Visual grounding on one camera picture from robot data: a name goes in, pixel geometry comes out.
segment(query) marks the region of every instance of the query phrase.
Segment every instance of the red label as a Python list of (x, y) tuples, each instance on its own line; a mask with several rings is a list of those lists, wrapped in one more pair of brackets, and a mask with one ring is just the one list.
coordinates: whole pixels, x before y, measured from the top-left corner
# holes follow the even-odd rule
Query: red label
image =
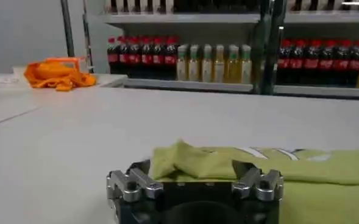
[(129, 63), (131, 64), (139, 64), (141, 62), (141, 56), (138, 54), (130, 54), (129, 55)]
[(306, 59), (304, 62), (304, 68), (314, 69), (318, 67), (319, 59)]
[(143, 62), (143, 64), (153, 64), (154, 60), (152, 59), (152, 55), (142, 55), (141, 56), (141, 61)]
[(163, 64), (165, 62), (165, 58), (162, 55), (154, 55), (154, 64)]
[(288, 68), (289, 59), (278, 59), (278, 68)]
[(335, 60), (332, 64), (332, 68), (335, 70), (346, 70), (349, 66), (349, 61), (347, 60)]
[(176, 56), (165, 56), (165, 64), (167, 65), (176, 65), (177, 57)]
[(332, 63), (333, 63), (332, 60), (321, 60), (319, 62), (319, 68), (321, 68), (321, 69), (331, 69)]
[(302, 68), (302, 59), (290, 59), (291, 68)]
[(118, 54), (109, 54), (107, 56), (108, 62), (117, 62), (118, 61)]
[(349, 69), (351, 69), (351, 70), (359, 70), (359, 61), (355, 61), (355, 60), (350, 61)]
[(120, 54), (119, 61), (121, 63), (128, 63), (129, 62), (129, 55), (128, 54)]

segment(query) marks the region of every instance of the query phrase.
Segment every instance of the metal pole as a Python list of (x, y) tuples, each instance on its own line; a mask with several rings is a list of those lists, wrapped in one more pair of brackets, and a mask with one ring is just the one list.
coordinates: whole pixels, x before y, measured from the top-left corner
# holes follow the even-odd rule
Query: metal pole
[(60, 0), (63, 12), (65, 41), (67, 44), (67, 53), (69, 57), (75, 57), (74, 40), (72, 38), (71, 20), (69, 18), (68, 0)]

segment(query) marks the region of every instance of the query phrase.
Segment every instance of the white stripe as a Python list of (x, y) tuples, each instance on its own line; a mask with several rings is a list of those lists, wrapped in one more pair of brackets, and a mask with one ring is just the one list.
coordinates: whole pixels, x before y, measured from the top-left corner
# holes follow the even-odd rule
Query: white stripe
[(284, 150), (284, 149), (275, 149), (275, 150), (280, 151), (280, 152), (282, 152), (283, 154), (289, 156), (289, 158), (290, 158), (291, 160), (296, 160), (296, 161), (299, 160), (298, 157), (295, 156), (295, 154), (292, 154), (292, 153), (290, 153), (290, 152), (288, 152), (288, 151), (286, 151), (286, 150)]
[(238, 149), (245, 151), (247, 153), (250, 153), (251, 155), (253, 155), (257, 158), (268, 159), (266, 156), (264, 156), (264, 154), (260, 153), (256, 148), (244, 147), (244, 148), (238, 148)]

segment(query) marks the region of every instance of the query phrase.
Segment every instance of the dark soda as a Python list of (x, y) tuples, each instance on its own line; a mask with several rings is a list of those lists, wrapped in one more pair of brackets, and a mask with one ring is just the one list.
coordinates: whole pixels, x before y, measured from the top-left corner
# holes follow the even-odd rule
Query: dark soda
[(333, 64), (333, 48), (335, 47), (335, 41), (328, 40), (325, 42), (325, 46), (319, 53), (319, 66), (318, 66), (318, 78), (317, 82), (321, 85), (330, 83), (332, 79), (332, 64)]
[(290, 60), (289, 60), (289, 73), (287, 84), (299, 84), (300, 75), (302, 71), (302, 65), (304, 63), (304, 47), (305, 41), (298, 40), (296, 46), (290, 52)]
[(141, 68), (146, 74), (146, 77), (151, 78), (154, 60), (152, 48), (154, 44), (152, 38), (144, 37), (143, 38), (143, 47), (141, 48)]
[(108, 47), (107, 47), (107, 61), (110, 67), (110, 73), (116, 74), (118, 72), (118, 51), (115, 46), (115, 38), (111, 37), (108, 39)]
[(119, 55), (119, 70), (121, 74), (128, 74), (129, 72), (129, 47), (125, 37), (118, 37), (117, 40), (121, 43), (118, 49)]
[(138, 44), (137, 37), (129, 38), (129, 69), (130, 69), (130, 76), (132, 78), (142, 79), (143, 75), (140, 74), (143, 72), (140, 69), (141, 66), (141, 47)]
[(291, 42), (283, 40), (279, 49), (278, 70), (277, 70), (277, 84), (285, 84), (289, 70), (289, 58), (291, 51)]
[(304, 70), (301, 73), (300, 83), (315, 85), (318, 83), (317, 68), (319, 63), (319, 48), (321, 42), (313, 40), (304, 50)]
[(348, 87), (355, 87), (359, 76), (359, 41), (350, 49), (349, 75), (347, 77)]
[(349, 76), (349, 59), (350, 52), (349, 48), (351, 47), (351, 41), (343, 40), (341, 44), (334, 48), (333, 53), (333, 75), (331, 78), (331, 85), (337, 86), (346, 86)]
[(163, 43), (162, 39), (157, 37), (154, 40), (154, 47), (152, 48), (152, 59), (154, 62), (153, 69), (154, 69), (154, 78), (161, 79), (164, 75), (164, 50), (163, 50)]
[(167, 46), (165, 47), (165, 72), (167, 75), (165, 78), (168, 80), (174, 80), (176, 77), (176, 65), (177, 65), (177, 38), (169, 37), (167, 39)]

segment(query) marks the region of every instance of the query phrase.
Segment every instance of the white wall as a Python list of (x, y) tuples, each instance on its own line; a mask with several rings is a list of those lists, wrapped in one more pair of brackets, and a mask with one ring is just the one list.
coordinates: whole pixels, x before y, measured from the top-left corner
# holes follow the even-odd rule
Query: white wall
[[(74, 48), (85, 55), (82, 0), (69, 0)], [(0, 72), (67, 56), (60, 0), (0, 0)]]

